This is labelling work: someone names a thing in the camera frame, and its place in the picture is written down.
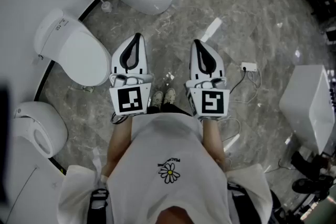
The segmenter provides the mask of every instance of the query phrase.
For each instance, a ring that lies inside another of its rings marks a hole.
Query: black strap
[[[87,224],[106,224],[106,200],[108,197],[109,192],[107,191],[107,189],[99,188],[92,192]],[[97,203],[94,203],[94,201],[102,201],[101,206],[97,206]]]
[[[206,48],[203,47],[200,40],[195,39],[194,42],[196,45],[198,68],[203,74],[209,74],[211,78],[211,74],[216,70],[216,61]],[[205,70],[202,67],[201,57],[203,64],[205,65]]]
[[[136,33],[132,39],[132,41],[127,45],[125,50],[122,52],[120,56],[120,65],[122,68],[126,70],[126,73],[128,70],[132,70],[138,66],[139,63],[139,43],[140,43],[141,34]],[[135,46],[135,63],[132,66],[127,65],[128,59],[131,57],[133,47]]]
[[[261,224],[260,216],[253,205],[246,189],[228,182],[227,189],[231,190],[240,224]]]

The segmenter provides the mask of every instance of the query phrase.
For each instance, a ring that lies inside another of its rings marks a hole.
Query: power outlet
[[[240,68],[244,70],[244,67],[247,71],[257,72],[257,64],[253,62],[242,62],[240,65]]]

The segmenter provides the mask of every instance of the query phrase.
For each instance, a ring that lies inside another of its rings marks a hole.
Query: toilet seat
[[[25,102],[18,106],[12,134],[29,140],[46,158],[56,155],[68,137],[60,115],[50,104],[42,102]]]
[[[58,63],[75,82],[95,86],[106,81],[110,74],[110,55],[91,35],[75,31],[62,46]]]

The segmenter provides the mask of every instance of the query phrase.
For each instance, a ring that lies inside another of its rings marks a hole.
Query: white t-shirt
[[[231,223],[226,176],[201,142],[190,116],[135,116],[132,143],[107,181],[113,222],[155,223],[178,206],[196,224]]]
[[[202,146],[202,133],[199,121],[184,114],[135,116],[132,143],[107,181],[107,224],[155,223],[172,206],[185,209],[194,223],[239,223],[226,177],[247,190],[266,224],[272,197],[262,166],[225,176]],[[69,166],[57,208],[60,224],[87,223],[99,178],[99,171]]]

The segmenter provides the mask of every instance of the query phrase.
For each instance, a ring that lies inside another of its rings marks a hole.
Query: strap
[[[107,189],[99,188],[92,192],[87,224],[106,224],[106,200],[108,197],[109,192]]]
[[[228,182],[227,189],[231,190],[240,224],[261,224],[260,216],[253,205],[246,189],[237,184]]]

